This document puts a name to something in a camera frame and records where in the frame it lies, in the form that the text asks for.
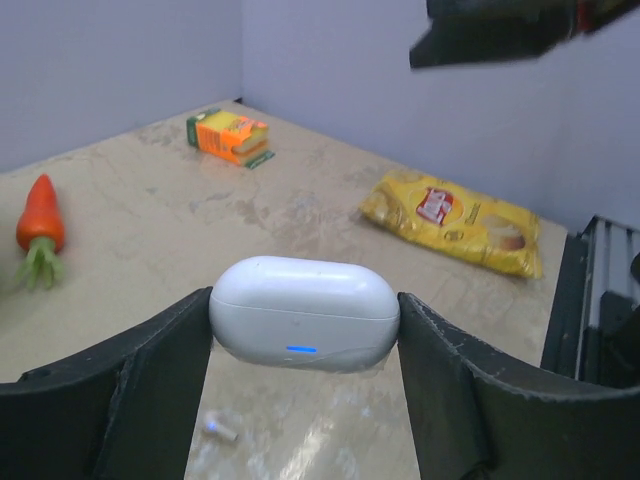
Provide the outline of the white earbud charging case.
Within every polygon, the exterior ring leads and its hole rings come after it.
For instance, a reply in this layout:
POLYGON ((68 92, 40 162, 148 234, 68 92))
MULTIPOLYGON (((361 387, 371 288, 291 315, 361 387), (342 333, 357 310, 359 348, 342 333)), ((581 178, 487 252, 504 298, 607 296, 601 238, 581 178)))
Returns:
POLYGON ((356 264, 255 256, 210 292, 217 342, 246 363, 359 373, 385 362, 400 323, 384 278, 356 264))

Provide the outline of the white earbud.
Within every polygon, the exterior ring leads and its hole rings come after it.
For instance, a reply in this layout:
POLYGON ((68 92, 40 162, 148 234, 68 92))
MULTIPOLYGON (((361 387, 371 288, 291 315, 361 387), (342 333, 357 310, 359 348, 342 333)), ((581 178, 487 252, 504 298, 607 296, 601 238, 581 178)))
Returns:
POLYGON ((204 434, 215 436, 226 442, 236 442, 238 439, 238 433, 226 425, 216 411, 207 411, 203 415, 201 428, 204 434))

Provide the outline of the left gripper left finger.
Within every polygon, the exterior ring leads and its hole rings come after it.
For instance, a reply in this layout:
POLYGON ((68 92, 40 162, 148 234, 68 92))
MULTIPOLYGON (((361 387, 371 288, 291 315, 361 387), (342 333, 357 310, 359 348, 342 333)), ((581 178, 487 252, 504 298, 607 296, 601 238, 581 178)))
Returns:
POLYGON ((213 343, 210 293, 2 384, 2 478, 183 478, 213 343))

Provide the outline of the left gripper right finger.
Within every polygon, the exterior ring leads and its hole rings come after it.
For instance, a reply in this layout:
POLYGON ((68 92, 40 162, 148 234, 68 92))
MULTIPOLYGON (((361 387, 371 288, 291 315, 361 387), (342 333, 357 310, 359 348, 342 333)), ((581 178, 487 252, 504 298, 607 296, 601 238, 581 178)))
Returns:
POLYGON ((636 479, 639 390, 530 365, 398 296, 397 347, 423 479, 636 479))

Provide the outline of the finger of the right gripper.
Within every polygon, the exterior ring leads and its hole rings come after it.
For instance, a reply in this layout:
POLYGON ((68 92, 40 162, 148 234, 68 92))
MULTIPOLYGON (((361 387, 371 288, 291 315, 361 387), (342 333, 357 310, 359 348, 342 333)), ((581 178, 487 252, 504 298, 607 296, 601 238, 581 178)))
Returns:
POLYGON ((633 0, 428 0, 428 31, 409 52, 413 70, 539 58, 639 8, 633 0))

